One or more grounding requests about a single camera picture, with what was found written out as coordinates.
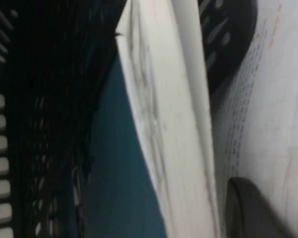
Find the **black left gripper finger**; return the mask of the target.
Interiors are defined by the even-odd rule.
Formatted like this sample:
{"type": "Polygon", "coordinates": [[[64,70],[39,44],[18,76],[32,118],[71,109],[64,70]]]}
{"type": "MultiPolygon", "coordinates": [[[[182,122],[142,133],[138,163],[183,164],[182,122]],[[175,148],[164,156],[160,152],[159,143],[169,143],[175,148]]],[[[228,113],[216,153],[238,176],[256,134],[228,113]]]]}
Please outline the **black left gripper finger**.
{"type": "Polygon", "coordinates": [[[231,177],[225,200],[225,234],[228,238],[293,238],[257,186],[231,177]]]}

